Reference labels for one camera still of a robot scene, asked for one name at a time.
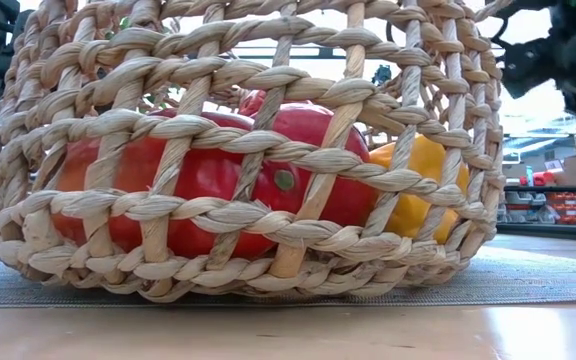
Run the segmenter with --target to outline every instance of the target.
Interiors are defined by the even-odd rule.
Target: rope weave
[[[0,261],[46,284],[138,292],[153,302],[188,292],[376,296],[395,286],[447,281],[496,232],[505,183],[501,71],[475,22],[508,3],[475,13],[453,0],[120,0],[76,11],[74,0],[44,0],[14,44],[0,101]],[[318,27],[299,17],[318,10],[347,14],[347,28]],[[276,12],[265,21],[251,17]],[[203,25],[179,33],[184,18],[194,16],[202,16]],[[363,26],[367,19],[391,22],[406,34],[405,44],[384,42]],[[272,67],[232,55],[242,42],[267,38],[277,40]],[[343,79],[319,79],[290,66],[291,47],[312,44],[346,51]],[[188,60],[192,53],[196,59]],[[231,59],[219,56],[224,53]],[[362,79],[366,59],[393,63],[401,72],[378,88]],[[182,89],[180,101],[168,97],[171,86]],[[266,91],[251,131],[201,116],[207,101],[236,108],[251,90]],[[321,146],[271,131],[286,100],[334,111]],[[136,111],[162,103],[174,106],[177,116]],[[112,109],[98,114],[101,106]],[[368,128],[371,147],[380,132],[388,141],[396,138],[389,168],[363,163],[342,148],[355,121]],[[446,148],[439,182],[408,169],[417,134]],[[112,189],[126,146],[146,137],[166,141],[150,190]],[[55,190],[68,144],[86,138],[101,143],[83,188]],[[190,149],[244,155],[231,199],[173,196]],[[264,160],[313,173],[296,214],[251,201]],[[466,196],[455,184],[462,160],[470,172]],[[378,191],[365,226],[319,220],[337,177]],[[431,204],[414,239],[384,232],[401,194]],[[459,220],[447,243],[438,245],[433,234],[447,209]],[[53,214],[81,219],[87,242],[77,247],[60,234]],[[120,216],[141,226],[143,243],[129,253],[109,231],[110,219]],[[187,259],[168,249],[168,223],[181,219],[216,234],[210,254]],[[242,232],[276,242],[274,258],[232,258]]]

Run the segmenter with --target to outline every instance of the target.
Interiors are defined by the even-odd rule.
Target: wooden table
[[[0,359],[576,360],[576,304],[0,310]]]

